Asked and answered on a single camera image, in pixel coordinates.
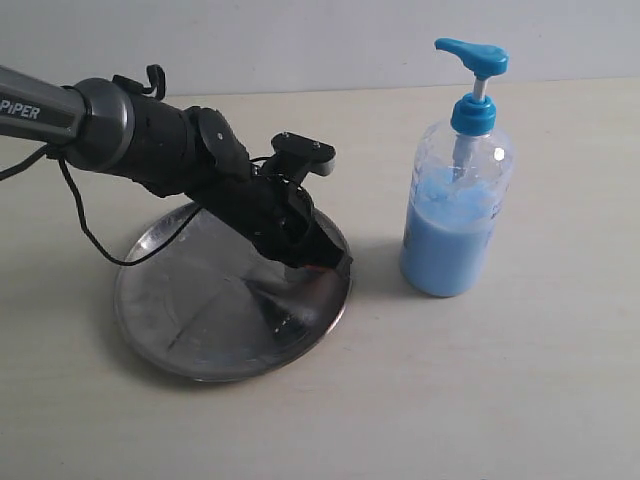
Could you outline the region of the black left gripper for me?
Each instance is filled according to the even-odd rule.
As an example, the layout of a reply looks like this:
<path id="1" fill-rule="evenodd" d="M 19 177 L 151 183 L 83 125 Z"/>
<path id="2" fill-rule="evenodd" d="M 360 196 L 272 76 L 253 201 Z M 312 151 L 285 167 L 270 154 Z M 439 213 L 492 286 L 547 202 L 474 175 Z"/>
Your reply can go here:
<path id="1" fill-rule="evenodd" d="M 342 276 L 351 268 L 347 249 L 316 220 L 310 195 L 281 176 L 240 180 L 202 167 L 192 173 L 192 199 L 270 260 L 292 268 L 334 270 Z"/>

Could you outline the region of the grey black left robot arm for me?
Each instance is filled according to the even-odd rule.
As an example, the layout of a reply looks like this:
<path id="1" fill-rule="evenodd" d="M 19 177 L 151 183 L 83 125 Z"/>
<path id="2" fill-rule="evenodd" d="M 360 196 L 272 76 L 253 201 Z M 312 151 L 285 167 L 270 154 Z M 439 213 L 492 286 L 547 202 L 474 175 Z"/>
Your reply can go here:
<path id="1" fill-rule="evenodd" d="M 167 104 L 164 70 L 152 64 L 146 72 L 146 83 L 117 75 L 57 86 L 3 68 L 1 132 L 39 148 L 2 178 L 48 157 L 62 172 L 126 178 L 161 198 L 183 194 L 270 260 L 349 268 L 350 254 L 321 225 L 303 187 L 308 174 L 330 174 L 331 145 L 282 132 L 271 156 L 251 158 L 219 111 Z"/>

